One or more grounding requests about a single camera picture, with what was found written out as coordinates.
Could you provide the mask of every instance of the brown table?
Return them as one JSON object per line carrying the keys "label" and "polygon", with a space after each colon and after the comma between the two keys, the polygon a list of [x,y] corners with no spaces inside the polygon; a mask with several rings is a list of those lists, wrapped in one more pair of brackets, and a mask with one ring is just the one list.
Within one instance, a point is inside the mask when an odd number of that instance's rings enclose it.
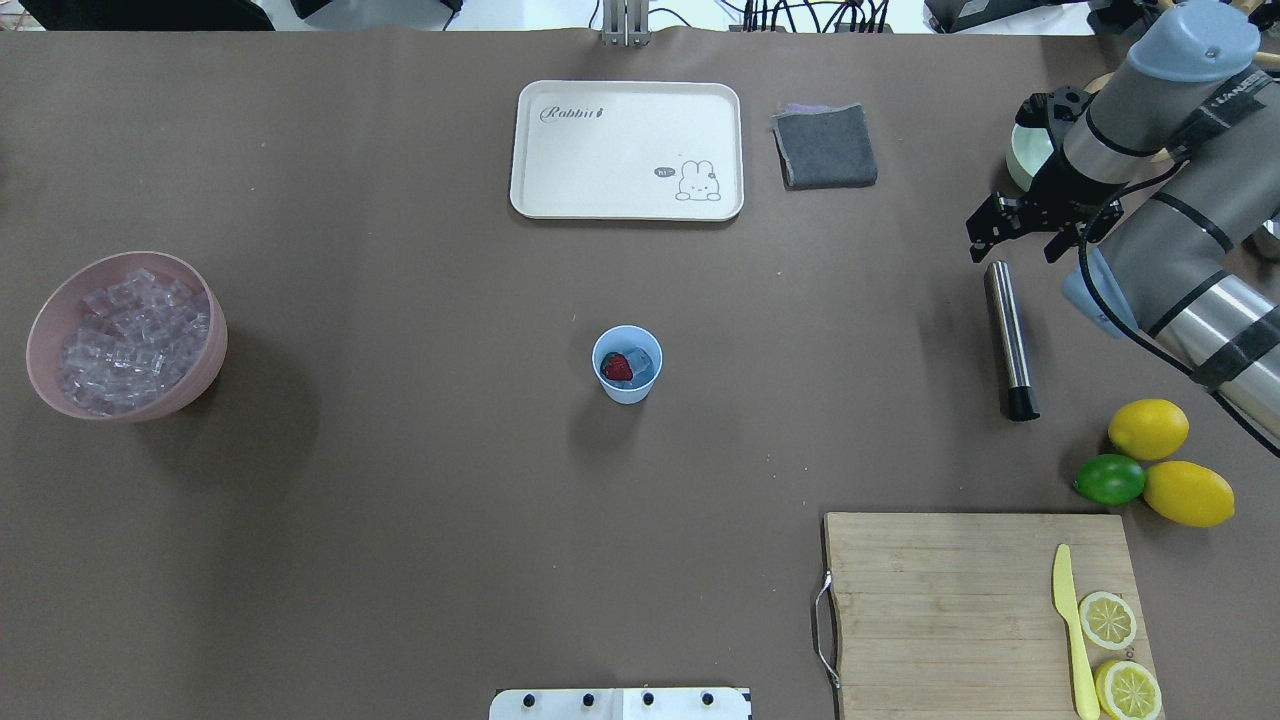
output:
{"label": "brown table", "polygon": [[[1071,310],[1037,240],[997,256],[1044,416],[997,410],[963,220],[1007,182],[1018,104],[1115,47],[380,29],[4,33],[0,58],[6,716],[463,719],[497,688],[652,683],[831,717],[822,514],[1097,511],[1070,478],[1146,396],[1238,496],[1211,532],[1123,510],[1169,716],[1280,705],[1276,462]],[[516,214],[539,78],[733,87],[741,215]],[[879,182],[786,191],[782,101],[864,102]],[[230,350],[180,415],[90,427],[40,402],[22,348],[58,283],[129,249],[198,268]],[[623,322],[667,354],[635,407],[588,366]]]}

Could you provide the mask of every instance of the light blue robot cap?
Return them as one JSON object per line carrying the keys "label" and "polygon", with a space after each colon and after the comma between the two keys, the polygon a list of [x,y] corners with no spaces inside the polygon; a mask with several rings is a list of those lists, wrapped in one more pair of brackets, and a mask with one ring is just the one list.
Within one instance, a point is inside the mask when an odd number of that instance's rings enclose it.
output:
{"label": "light blue robot cap", "polygon": [[1262,36],[1244,13],[1216,0],[1187,0],[1165,10],[1129,49],[1129,64],[1174,82],[1226,79],[1249,67]]}

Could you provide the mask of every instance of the metal handle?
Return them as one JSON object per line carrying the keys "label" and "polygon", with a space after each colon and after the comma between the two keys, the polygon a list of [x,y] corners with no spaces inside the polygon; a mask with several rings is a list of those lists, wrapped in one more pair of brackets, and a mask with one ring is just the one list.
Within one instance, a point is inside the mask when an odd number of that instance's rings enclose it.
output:
{"label": "metal handle", "polygon": [[1001,359],[1009,383],[1005,413],[1010,420],[1034,420],[1039,418],[1039,409],[1036,406],[1032,375],[1027,368],[1027,346],[1018,322],[1018,301],[1014,300],[1009,263],[996,260],[987,268],[987,300],[1000,334]]}
{"label": "metal handle", "polygon": [[[818,605],[822,602],[822,596],[829,593],[831,593],[831,570],[827,570],[827,573],[822,578],[822,587],[818,588],[818,594],[813,596],[813,646],[814,648],[818,650],[818,660],[822,660],[822,666],[826,667],[827,674],[831,675],[832,687],[835,687],[838,691],[840,674],[836,673],[836,669],[831,666],[831,662],[827,662],[827,656],[822,653],[822,633],[819,632],[822,623],[818,620]],[[832,605],[832,616],[835,616],[835,605]]]}

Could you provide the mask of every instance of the tray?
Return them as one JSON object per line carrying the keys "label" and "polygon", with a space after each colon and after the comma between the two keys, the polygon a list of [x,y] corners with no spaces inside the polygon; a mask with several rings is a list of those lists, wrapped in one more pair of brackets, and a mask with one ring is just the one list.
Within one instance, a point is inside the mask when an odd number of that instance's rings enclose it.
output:
{"label": "tray", "polygon": [[520,94],[511,204],[536,219],[728,220],[741,128],[718,83],[538,81]]}

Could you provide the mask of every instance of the paper cup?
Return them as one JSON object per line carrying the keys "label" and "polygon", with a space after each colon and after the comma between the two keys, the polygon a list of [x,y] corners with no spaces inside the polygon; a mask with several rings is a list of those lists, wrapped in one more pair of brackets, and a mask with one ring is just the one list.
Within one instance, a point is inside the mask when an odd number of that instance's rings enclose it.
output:
{"label": "paper cup", "polygon": [[[600,364],[604,363],[604,356],[609,352],[628,352],[639,347],[649,355],[649,361],[653,363],[653,378],[649,379],[643,386],[634,388],[620,388],[611,383],[600,373]],[[618,325],[616,328],[609,328],[604,331],[600,340],[595,341],[595,347],[591,348],[591,368],[595,372],[595,379],[600,380],[600,387],[614,402],[622,405],[632,405],[640,402],[649,395],[649,389],[653,388],[653,383],[662,374],[662,346],[658,345],[658,338],[653,337],[653,333],[644,328],[637,328],[635,325]]]}

